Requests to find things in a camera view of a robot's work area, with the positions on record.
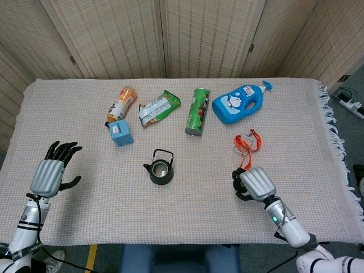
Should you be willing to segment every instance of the robotic arm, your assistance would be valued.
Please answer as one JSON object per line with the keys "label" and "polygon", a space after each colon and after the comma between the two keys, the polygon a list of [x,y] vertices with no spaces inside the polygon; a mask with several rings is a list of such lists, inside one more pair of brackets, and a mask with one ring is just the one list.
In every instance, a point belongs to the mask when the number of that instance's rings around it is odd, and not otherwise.
{"label": "robotic arm", "polygon": [[30,186],[33,194],[26,194],[30,199],[9,244],[12,259],[0,259],[0,273],[30,272],[32,253],[43,247],[39,232],[49,211],[49,199],[58,191],[74,187],[81,180],[81,176],[76,176],[72,182],[61,184],[65,167],[73,154],[82,147],[74,147],[77,142],[72,142],[56,148],[58,144],[59,141],[50,146],[45,159],[38,165]]}
{"label": "robotic arm", "polygon": [[275,196],[276,188],[261,167],[233,172],[236,195],[243,201],[255,200],[265,204],[264,209],[278,227],[278,238],[285,239],[293,248],[308,251],[296,260],[299,273],[359,273],[364,271],[364,260],[334,257],[308,233],[285,203]]}

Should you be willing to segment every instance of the woven screen panel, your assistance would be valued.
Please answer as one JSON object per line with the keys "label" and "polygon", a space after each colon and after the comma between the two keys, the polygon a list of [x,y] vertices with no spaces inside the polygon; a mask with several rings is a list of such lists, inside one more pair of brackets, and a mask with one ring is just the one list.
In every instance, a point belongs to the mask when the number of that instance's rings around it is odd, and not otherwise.
{"label": "woven screen panel", "polygon": [[1,0],[0,42],[37,78],[77,77],[29,0]]}
{"label": "woven screen panel", "polygon": [[317,0],[268,0],[242,77],[275,77]]}
{"label": "woven screen panel", "polygon": [[0,51],[0,152],[5,153],[9,147],[24,99],[23,92],[30,83],[30,79]]}
{"label": "woven screen panel", "polygon": [[153,0],[51,0],[92,78],[162,77]]}
{"label": "woven screen panel", "polygon": [[169,76],[231,78],[239,62],[258,0],[164,0]]}
{"label": "woven screen panel", "polygon": [[326,0],[314,10],[278,76],[316,78],[327,86],[364,55],[364,1]]}

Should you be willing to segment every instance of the shoe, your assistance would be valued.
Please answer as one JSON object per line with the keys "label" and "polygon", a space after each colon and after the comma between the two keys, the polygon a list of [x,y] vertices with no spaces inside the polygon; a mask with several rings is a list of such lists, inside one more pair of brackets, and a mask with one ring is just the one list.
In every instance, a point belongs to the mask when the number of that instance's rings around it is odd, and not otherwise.
{"label": "shoe", "polygon": [[[66,258],[66,252],[64,250],[58,250],[52,254],[57,259],[64,260]],[[45,263],[45,273],[59,273],[62,269],[63,262],[58,262],[57,260],[48,257],[44,260]]]}

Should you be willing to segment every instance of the small box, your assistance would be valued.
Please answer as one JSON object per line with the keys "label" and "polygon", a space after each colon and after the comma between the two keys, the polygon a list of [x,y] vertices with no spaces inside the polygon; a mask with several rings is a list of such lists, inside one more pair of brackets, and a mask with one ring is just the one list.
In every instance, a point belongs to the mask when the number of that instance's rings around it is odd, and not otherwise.
{"label": "small box", "polygon": [[109,123],[111,138],[118,146],[134,143],[125,119]]}

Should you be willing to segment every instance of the keychain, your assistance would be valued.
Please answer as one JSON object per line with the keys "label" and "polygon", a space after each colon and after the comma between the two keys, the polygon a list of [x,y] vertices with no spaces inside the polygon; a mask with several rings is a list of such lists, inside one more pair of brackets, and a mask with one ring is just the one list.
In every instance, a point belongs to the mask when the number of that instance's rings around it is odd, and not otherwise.
{"label": "keychain", "polygon": [[[251,143],[248,144],[243,138],[246,137],[247,139],[251,140]],[[251,153],[252,152],[257,152],[261,145],[262,145],[262,140],[260,139],[260,136],[258,135],[258,133],[254,130],[254,129],[250,129],[250,133],[248,135],[237,135],[234,138],[234,144],[237,150],[234,150],[238,153],[240,153],[242,155],[242,160],[241,163],[239,165],[240,168],[242,168],[243,162],[245,160],[245,156],[247,155],[249,157],[249,161],[248,164],[243,168],[246,171],[251,167]],[[257,147],[255,149],[251,148],[253,145],[253,138],[251,138],[251,136],[253,136],[256,140],[257,140]]]}

